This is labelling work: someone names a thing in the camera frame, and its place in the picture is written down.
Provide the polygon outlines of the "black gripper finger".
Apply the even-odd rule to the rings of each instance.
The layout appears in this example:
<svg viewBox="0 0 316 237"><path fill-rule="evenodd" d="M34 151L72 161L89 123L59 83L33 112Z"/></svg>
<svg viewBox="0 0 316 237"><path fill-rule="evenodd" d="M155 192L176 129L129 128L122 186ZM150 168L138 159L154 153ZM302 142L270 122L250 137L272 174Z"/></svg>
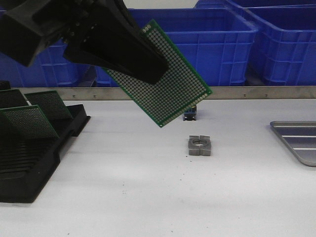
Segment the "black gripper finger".
<svg viewBox="0 0 316 237"><path fill-rule="evenodd" d="M167 60L141 35L139 25L130 15L89 15L68 43L64 57L150 84L156 84L169 68Z"/></svg>
<svg viewBox="0 0 316 237"><path fill-rule="evenodd" d="M114 34L123 38L128 48L139 51L141 58L162 58L159 50L141 33L135 19L130 14L122 0L105 0L103 5L107 9L105 16L106 27L113 29Z"/></svg>

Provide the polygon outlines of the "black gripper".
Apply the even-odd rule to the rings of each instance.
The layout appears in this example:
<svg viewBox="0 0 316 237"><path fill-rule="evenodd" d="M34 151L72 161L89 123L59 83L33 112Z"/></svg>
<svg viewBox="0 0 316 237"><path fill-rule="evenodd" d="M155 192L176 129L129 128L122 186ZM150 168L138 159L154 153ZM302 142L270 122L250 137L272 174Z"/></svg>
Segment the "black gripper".
<svg viewBox="0 0 316 237"><path fill-rule="evenodd" d="M2 0L0 51L23 66L59 40L69 46L64 57L72 62L102 66L103 60L84 52L80 43L99 0Z"/></svg>

